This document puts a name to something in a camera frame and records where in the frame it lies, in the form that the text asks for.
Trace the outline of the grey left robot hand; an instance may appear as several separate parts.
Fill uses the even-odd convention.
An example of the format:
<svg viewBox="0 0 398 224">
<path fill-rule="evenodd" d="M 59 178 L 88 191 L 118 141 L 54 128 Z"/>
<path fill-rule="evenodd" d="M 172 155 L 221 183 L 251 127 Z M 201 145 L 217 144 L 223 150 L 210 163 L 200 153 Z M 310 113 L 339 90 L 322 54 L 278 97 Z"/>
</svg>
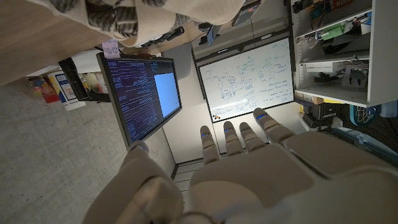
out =
<svg viewBox="0 0 398 224">
<path fill-rule="evenodd" d="M 204 165 L 183 195 L 131 145 L 117 175 L 95 198 L 85 223 L 396 223 L 397 167 L 320 132 L 295 134 L 263 109 L 247 123 L 224 124 L 221 158 L 201 127 Z"/>
</svg>

